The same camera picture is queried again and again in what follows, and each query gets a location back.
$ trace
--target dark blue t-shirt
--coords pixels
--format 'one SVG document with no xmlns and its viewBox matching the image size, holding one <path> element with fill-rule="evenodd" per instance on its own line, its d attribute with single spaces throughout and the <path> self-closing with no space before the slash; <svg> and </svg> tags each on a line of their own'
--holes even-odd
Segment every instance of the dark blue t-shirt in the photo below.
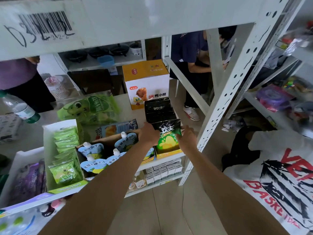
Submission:
<svg viewBox="0 0 313 235">
<path fill-rule="evenodd" d="M 208 43 L 203 38 L 203 31 L 172 35 L 171 59 L 174 63 L 195 63 L 199 50 L 208 51 Z"/>
</svg>

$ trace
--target white t-shirt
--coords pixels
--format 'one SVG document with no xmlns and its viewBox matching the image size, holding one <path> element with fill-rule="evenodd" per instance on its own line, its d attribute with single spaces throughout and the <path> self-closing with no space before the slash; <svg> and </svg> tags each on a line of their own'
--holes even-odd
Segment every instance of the white t-shirt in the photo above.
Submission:
<svg viewBox="0 0 313 235">
<path fill-rule="evenodd" d="M 294 131 L 260 131 L 253 134 L 249 149 L 261 150 L 260 158 L 224 173 L 290 234 L 313 230 L 313 140 Z"/>
</svg>

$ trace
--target person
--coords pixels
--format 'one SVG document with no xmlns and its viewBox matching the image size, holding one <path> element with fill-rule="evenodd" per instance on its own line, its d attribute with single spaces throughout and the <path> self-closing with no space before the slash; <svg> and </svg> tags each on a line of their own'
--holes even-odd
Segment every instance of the person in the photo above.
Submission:
<svg viewBox="0 0 313 235">
<path fill-rule="evenodd" d="M 237 26 L 218 28 L 220 43 L 229 40 L 235 34 Z M 209 74 L 211 72 L 208 43 L 206 42 L 206 31 L 195 31 L 183 34 L 172 35 L 171 59 L 181 70 L 192 86 L 202 97 L 207 100 L 206 94 L 209 85 Z M 173 71 L 170 77 L 177 79 Z M 195 110 L 197 103 L 186 91 L 186 101 L 183 110 L 188 118 L 194 121 L 199 120 Z"/>
<path fill-rule="evenodd" d="M 241 128 L 224 174 L 253 196 L 290 233 L 313 230 L 313 139 L 291 130 Z"/>
<path fill-rule="evenodd" d="M 55 98 L 37 72 L 39 56 L 0 62 L 0 90 L 17 96 L 37 113 L 53 110 Z"/>
<path fill-rule="evenodd" d="M 198 151 L 194 130 L 188 126 L 182 129 L 182 136 L 177 135 L 179 146 L 196 168 L 227 234 L 287 234 L 260 203 Z M 39 235 L 106 234 L 134 174 L 159 138 L 160 132 L 145 122 L 139 132 L 139 142 L 73 195 Z M 92 213 L 84 210 L 86 203 Z"/>
</svg>

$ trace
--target yellow and white box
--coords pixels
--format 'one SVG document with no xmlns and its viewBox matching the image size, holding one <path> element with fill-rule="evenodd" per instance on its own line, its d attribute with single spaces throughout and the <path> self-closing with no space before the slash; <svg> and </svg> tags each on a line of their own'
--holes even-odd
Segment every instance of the yellow and white box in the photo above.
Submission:
<svg viewBox="0 0 313 235">
<path fill-rule="evenodd" d="M 168 96 L 170 74 L 161 59 L 123 66 L 131 109 L 144 107 L 144 101 Z"/>
</svg>

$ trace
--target duck leg snack box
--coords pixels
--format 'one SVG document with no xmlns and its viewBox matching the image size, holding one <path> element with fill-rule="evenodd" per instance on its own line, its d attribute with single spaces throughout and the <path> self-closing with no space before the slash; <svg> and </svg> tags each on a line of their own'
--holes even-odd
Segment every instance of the duck leg snack box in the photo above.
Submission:
<svg viewBox="0 0 313 235">
<path fill-rule="evenodd" d="M 131 109 L 144 108 L 144 102 L 168 96 L 170 74 L 161 59 L 123 66 Z"/>
<path fill-rule="evenodd" d="M 151 123 L 154 129 L 160 131 L 159 143 L 155 146 L 157 158 L 181 153 L 182 150 L 179 148 L 175 136 L 175 134 L 181 135 L 181 122 L 176 118 L 170 98 L 163 97 L 145 101 L 145 113 L 147 122 Z"/>
</svg>

